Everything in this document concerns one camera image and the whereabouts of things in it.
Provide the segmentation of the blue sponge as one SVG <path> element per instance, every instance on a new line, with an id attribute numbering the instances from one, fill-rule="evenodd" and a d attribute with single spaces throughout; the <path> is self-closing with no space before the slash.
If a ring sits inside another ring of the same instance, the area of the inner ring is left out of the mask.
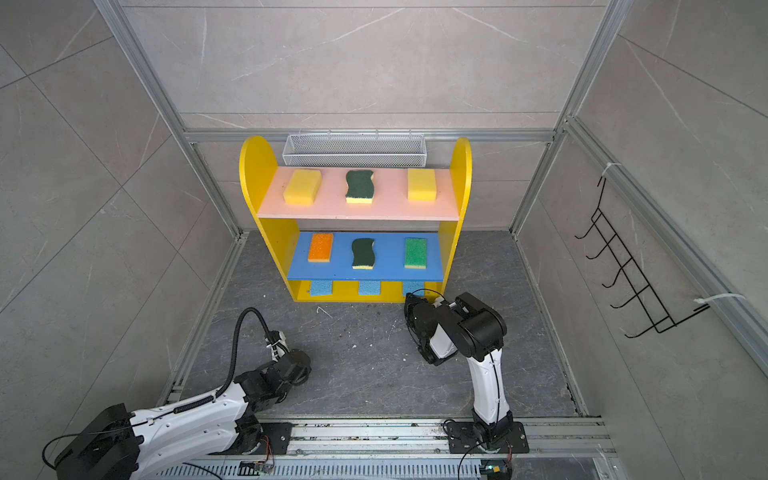
<path id="1" fill-rule="evenodd" d="M 309 293 L 311 297 L 330 296 L 333 294 L 333 281 L 313 280 L 310 282 Z"/>
<path id="2" fill-rule="evenodd" d="M 424 283 L 421 281 L 404 281 L 402 283 L 402 293 L 404 296 L 408 294 L 423 295 Z"/>
<path id="3" fill-rule="evenodd" d="M 379 296 L 381 294 L 381 283 L 379 281 L 360 281 L 358 283 L 359 296 Z"/>

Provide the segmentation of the light green sponge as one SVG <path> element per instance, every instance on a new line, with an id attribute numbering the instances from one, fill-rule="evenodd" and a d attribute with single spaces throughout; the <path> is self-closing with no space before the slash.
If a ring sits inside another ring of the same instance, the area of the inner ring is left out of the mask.
<path id="1" fill-rule="evenodd" d="M 425 238 L 406 238 L 404 250 L 406 269 L 427 268 L 427 240 Z"/>

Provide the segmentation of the dark green sponge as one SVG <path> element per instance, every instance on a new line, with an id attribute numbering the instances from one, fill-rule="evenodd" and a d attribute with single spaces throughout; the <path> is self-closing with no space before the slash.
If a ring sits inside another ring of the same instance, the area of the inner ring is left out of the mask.
<path id="1" fill-rule="evenodd" d="M 372 204 L 375 195 L 372 170 L 350 170 L 346 173 L 348 204 Z"/>
<path id="2" fill-rule="evenodd" d="M 354 270 L 372 270 L 375 267 L 374 244 L 373 238 L 357 238 L 352 241 L 352 268 Z"/>

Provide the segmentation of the orange sponge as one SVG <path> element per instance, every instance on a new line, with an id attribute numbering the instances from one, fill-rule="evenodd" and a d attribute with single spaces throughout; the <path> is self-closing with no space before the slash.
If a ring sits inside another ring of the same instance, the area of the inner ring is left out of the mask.
<path id="1" fill-rule="evenodd" d="M 313 233 L 307 260 L 310 263 L 329 263 L 331 261 L 333 241 L 333 233 Z"/>

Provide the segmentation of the yellow sponge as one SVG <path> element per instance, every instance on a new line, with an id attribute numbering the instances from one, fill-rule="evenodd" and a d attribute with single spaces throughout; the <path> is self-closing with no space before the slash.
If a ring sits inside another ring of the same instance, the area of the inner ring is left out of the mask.
<path id="1" fill-rule="evenodd" d="M 294 169 L 283 191 L 283 199 L 288 205 L 311 206 L 321 184 L 322 173 L 319 170 Z"/>
<path id="2" fill-rule="evenodd" d="M 411 202 L 433 202 L 437 197 L 436 174 L 433 169 L 409 169 L 407 197 Z"/>

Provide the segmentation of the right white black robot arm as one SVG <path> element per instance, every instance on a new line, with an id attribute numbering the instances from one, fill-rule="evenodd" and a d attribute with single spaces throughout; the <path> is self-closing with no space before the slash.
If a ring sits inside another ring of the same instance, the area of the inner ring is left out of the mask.
<path id="1" fill-rule="evenodd" d="M 405 295 L 406 327 L 427 363 L 438 366 L 457 354 L 467 360 L 476 442 L 492 448 L 514 423 L 502 378 L 506 323 L 496 310 L 468 292 L 453 301 L 440 296 L 434 302 L 422 292 L 419 289 Z"/>

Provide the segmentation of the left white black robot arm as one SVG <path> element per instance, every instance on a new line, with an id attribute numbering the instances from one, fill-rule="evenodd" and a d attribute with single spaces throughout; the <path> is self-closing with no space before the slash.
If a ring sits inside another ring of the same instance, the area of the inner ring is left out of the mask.
<path id="1" fill-rule="evenodd" d="M 59 479 L 141 479 L 207 454 L 252 452 L 265 441 L 257 414 L 310 372 L 306 353 L 280 349 L 276 360 L 185 401 L 132 412 L 112 405 L 46 465 Z"/>

